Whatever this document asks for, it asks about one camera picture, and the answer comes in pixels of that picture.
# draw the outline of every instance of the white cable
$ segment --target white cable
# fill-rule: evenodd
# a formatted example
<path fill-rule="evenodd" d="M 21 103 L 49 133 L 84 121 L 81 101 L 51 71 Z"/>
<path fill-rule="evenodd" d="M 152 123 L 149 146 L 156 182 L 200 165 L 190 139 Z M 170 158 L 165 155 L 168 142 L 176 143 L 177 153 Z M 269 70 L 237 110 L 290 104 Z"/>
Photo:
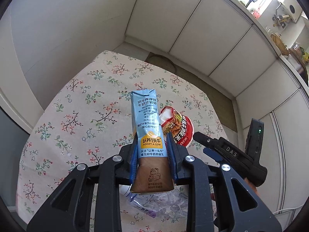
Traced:
<path fill-rule="evenodd" d="M 300 205 L 300 206 L 297 207 L 297 208 L 285 208 L 285 209 L 280 209 L 280 210 L 274 212 L 273 215 L 276 214 L 276 213 L 278 213 L 278 212 L 281 212 L 281 211 L 286 211 L 286 210 L 291 211 L 291 210 L 295 210 L 295 209 L 301 208 L 303 205 Z"/>

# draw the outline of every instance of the yellow logo label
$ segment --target yellow logo label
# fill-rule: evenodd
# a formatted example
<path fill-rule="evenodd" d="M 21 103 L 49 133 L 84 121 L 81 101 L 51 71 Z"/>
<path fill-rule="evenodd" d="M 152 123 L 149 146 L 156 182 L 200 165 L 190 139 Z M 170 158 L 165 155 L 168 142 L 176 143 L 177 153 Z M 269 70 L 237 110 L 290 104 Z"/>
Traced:
<path fill-rule="evenodd" d="M 162 139 L 153 133 L 147 133 L 141 139 L 141 148 L 160 148 L 163 149 Z"/>

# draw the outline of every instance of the snack bag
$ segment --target snack bag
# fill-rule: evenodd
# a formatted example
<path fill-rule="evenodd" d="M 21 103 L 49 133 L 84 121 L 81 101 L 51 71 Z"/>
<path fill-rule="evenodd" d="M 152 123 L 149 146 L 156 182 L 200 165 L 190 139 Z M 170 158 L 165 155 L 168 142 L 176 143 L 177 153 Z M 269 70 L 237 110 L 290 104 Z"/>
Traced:
<path fill-rule="evenodd" d="M 194 134 L 194 127 L 189 117 L 181 115 L 171 106 L 164 107 L 159 117 L 164 137 L 172 132 L 175 143 L 188 148 Z"/>
<path fill-rule="evenodd" d="M 155 89 L 132 91 L 131 104 L 133 134 L 138 137 L 138 168 L 131 192 L 173 190 Z"/>

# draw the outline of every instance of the floral tablecloth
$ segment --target floral tablecloth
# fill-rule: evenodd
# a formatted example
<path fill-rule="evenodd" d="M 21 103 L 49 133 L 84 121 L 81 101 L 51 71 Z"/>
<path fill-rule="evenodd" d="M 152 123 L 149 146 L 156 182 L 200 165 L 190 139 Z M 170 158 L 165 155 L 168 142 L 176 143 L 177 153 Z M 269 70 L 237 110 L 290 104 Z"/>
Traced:
<path fill-rule="evenodd" d="M 171 105 L 191 118 L 195 131 L 227 138 L 207 95 L 200 89 L 154 65 L 104 51 L 56 95 L 24 146 L 16 206 L 26 223 L 77 164 L 101 164 L 132 142 L 130 91 L 144 88 L 156 89 L 158 108 Z M 188 151 L 216 165 L 202 149 L 193 141 Z M 185 218 L 152 218 L 130 206 L 125 196 L 120 200 L 124 232 L 186 230 Z M 92 210 L 90 230 L 93 217 Z"/>

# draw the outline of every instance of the cartoon cow icon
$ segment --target cartoon cow icon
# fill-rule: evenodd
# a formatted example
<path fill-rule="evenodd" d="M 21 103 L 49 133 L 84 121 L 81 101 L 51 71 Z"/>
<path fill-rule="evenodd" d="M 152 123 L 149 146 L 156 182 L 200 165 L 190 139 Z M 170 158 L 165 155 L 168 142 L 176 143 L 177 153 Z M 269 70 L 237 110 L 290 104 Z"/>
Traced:
<path fill-rule="evenodd" d="M 159 169 L 158 168 L 152 168 L 150 170 L 150 175 L 148 178 L 148 181 L 156 181 L 161 179 L 161 174 L 159 174 Z"/>

